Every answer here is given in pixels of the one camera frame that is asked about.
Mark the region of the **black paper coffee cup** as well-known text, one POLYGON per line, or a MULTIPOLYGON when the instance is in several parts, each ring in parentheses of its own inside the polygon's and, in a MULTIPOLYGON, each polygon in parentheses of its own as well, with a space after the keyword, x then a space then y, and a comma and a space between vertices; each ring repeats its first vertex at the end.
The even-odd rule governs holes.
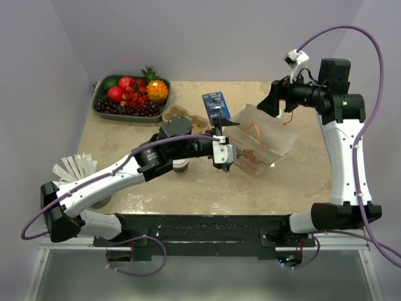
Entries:
POLYGON ((173 160, 173 171, 177 174, 183 174, 189 167, 190 159, 176 159, 173 160))

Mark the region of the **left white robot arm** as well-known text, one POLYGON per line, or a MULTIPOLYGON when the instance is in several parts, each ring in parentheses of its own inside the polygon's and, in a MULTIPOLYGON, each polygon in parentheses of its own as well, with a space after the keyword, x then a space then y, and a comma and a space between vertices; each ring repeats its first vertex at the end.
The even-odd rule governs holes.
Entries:
POLYGON ((236 160, 235 147, 223 127, 235 123, 215 119, 205 134, 193 134, 185 117, 173 117, 152 138, 118 162, 80 180, 41 187, 41 206, 50 240, 59 243, 78 235, 99 236, 116 246, 125 245, 130 231, 116 214, 100 214, 89 207, 130 186, 149 182, 173 170, 179 159, 208 157, 217 169, 229 171, 236 160))

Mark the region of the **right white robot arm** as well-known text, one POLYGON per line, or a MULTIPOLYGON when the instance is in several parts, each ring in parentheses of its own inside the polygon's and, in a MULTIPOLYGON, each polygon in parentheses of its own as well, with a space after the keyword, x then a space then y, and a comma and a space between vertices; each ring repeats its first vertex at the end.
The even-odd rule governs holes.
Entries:
POLYGON ((324 58, 318 80, 306 83, 301 72, 307 60, 290 56, 284 60, 291 74, 273 81, 257 108, 272 117, 278 115, 282 100, 287 113, 299 106, 315 109, 333 177, 329 203, 315 203, 308 213, 292 214, 289 225, 280 229, 282 244, 294 246, 302 233, 360 229, 380 219, 382 207, 373 204, 367 185, 359 135, 366 119, 365 102, 361 95, 348 92, 350 61, 324 58))

